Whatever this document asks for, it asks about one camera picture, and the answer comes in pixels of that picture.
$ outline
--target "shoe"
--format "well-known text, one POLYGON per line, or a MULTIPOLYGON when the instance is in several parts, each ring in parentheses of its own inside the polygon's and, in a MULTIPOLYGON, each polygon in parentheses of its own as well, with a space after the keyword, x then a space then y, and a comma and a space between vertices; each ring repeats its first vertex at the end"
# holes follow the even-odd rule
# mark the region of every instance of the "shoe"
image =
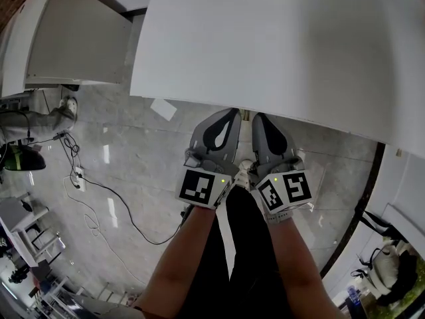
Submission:
POLYGON ((69 97, 62 98, 59 102, 59 108, 65 108, 66 103, 68 102, 69 97))
POLYGON ((66 101, 66 107, 72 112, 72 114, 74 115, 74 117, 77 117, 77 99, 75 98, 69 98, 66 101))
POLYGON ((248 170, 252 166, 252 161, 250 159, 244 159, 239 164, 239 172, 234 177, 234 182, 232 188, 236 185, 250 191, 250 179, 248 176, 248 170))

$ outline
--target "gray tile floor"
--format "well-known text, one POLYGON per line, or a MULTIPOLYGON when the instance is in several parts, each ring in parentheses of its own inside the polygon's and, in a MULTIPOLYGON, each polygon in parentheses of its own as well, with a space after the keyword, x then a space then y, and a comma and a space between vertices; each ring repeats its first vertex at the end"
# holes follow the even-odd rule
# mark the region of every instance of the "gray tile floor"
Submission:
MULTIPOLYGON (((184 204, 174 199, 173 191, 191 133, 201 120, 223 107, 170 101, 177 111, 168 122, 150 109, 152 99, 129 96, 142 22, 143 17, 137 17, 133 23, 121 85, 82 86, 76 93, 63 89, 62 94, 78 100, 78 121, 71 131, 81 147, 77 164, 88 179, 121 194, 137 226, 151 240, 162 241, 181 221, 184 204)), ((45 93, 50 109, 57 106, 61 91, 45 93)), ((41 91, 35 92, 31 107, 47 113, 41 91)), ((297 210, 294 219, 321 269, 353 216, 369 176, 376 142, 296 120, 276 121, 294 137, 312 176, 314 201, 297 210)), ((0 195, 28 190, 50 208, 44 225, 60 231, 67 246, 52 265, 54 271, 69 276, 95 296, 107 282, 109 289, 117 292, 142 290, 165 245, 147 243, 131 226, 126 208, 114 194, 94 185, 87 185, 85 192, 73 188, 66 178, 70 164, 58 141, 43 144, 41 153, 46 169, 6 172, 0 195), (96 236, 98 232, 87 227, 85 219, 90 226, 93 223, 85 214, 94 218, 93 212, 68 198, 64 184, 71 197, 96 211, 102 234, 125 266, 105 240, 96 236)), ((235 163, 244 158, 254 159, 249 122, 242 125, 235 163)))

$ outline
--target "leg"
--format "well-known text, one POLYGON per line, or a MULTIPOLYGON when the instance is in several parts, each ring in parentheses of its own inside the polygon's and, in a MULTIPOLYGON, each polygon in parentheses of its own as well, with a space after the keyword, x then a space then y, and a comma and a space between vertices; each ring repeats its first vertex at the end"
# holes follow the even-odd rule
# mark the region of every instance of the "leg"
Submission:
MULTIPOLYGON (((67 108, 55 108, 50 114, 24 112, 28 117, 31 137, 40 139, 53 137, 56 133, 69 129, 75 123, 75 115, 67 108)), ((19 113, 0 112, 0 126, 4 134, 0 134, 0 144, 27 138, 28 122, 19 113)))
POLYGON ((215 217, 204 253, 178 318, 220 318, 229 279, 224 243, 215 217))
POLYGON ((229 291, 234 311, 245 317, 291 318, 269 230, 254 198, 236 186, 226 206, 236 248, 229 291))

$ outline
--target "electrical outlet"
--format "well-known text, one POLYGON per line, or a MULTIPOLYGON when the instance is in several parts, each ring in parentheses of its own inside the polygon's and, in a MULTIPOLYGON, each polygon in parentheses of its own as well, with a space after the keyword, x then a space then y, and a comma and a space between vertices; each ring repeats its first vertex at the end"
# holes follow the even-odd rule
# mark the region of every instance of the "electrical outlet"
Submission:
MULTIPOLYGON (((84 171, 80 167, 75 167, 74 170, 76 173, 80 173, 81 176, 84 177, 84 171)), ((76 176, 76 183, 80 186, 80 191, 86 191, 86 181, 76 176)))

